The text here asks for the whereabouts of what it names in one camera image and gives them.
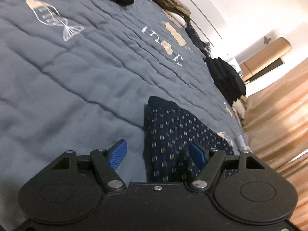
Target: orange curtain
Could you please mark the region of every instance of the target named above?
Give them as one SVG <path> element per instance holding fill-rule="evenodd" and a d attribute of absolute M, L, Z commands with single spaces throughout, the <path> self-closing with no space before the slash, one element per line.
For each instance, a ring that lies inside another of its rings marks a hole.
<path fill-rule="evenodd" d="M 308 59 L 249 96 L 243 128 L 254 154 L 295 186 L 291 221 L 308 231 Z"/>

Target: blue gripper pad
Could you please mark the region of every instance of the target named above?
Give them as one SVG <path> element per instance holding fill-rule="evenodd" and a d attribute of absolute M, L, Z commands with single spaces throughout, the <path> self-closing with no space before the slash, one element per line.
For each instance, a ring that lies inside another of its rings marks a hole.
<path fill-rule="evenodd" d="M 118 141 L 109 150 L 109 166 L 116 170 L 127 154 L 127 142 L 125 140 Z"/>
<path fill-rule="evenodd" d="M 189 146 L 189 155 L 199 170 L 202 170 L 206 165 L 204 153 L 193 143 Z"/>

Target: gray bedspread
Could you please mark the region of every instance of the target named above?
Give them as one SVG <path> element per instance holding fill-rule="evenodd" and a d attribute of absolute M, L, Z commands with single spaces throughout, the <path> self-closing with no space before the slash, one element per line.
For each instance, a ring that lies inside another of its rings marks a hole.
<path fill-rule="evenodd" d="M 126 183 L 145 182 L 143 115 L 151 95 L 229 139 L 242 135 L 203 54 L 156 3 L 38 1 L 56 8 L 60 25 L 44 21 L 34 0 L 34 10 L 26 0 L 0 0 L 0 223 L 8 230 L 23 220 L 19 188 L 66 150 L 89 154 L 125 139 L 117 172 Z"/>

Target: white wall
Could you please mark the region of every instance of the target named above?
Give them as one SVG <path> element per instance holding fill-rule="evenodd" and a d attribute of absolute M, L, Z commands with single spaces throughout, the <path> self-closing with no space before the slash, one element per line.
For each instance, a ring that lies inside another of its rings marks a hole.
<path fill-rule="evenodd" d="M 265 47 L 263 37 L 285 37 L 292 50 L 282 66 L 247 86 L 248 95 L 272 84 L 308 58 L 308 0 L 211 0 L 227 23 L 224 46 L 242 63 Z"/>

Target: curtain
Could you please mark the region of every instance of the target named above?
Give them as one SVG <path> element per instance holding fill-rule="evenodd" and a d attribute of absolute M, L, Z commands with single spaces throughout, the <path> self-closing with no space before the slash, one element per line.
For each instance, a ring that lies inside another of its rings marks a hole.
<path fill-rule="evenodd" d="M 249 96 L 243 128 L 254 154 L 295 186 L 291 221 L 308 231 L 308 59 Z"/>

